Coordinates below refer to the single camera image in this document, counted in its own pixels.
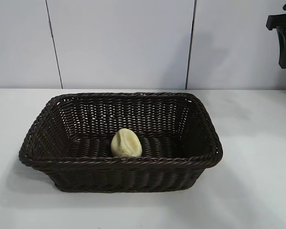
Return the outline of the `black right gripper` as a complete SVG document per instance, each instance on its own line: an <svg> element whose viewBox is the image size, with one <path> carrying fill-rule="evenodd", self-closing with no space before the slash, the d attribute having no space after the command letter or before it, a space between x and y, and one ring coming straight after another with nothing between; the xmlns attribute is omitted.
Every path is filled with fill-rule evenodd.
<svg viewBox="0 0 286 229"><path fill-rule="evenodd" d="M286 27L286 14L269 15L266 22L268 30L285 28ZM279 41L279 66L286 69L286 31L277 30Z"/></svg>

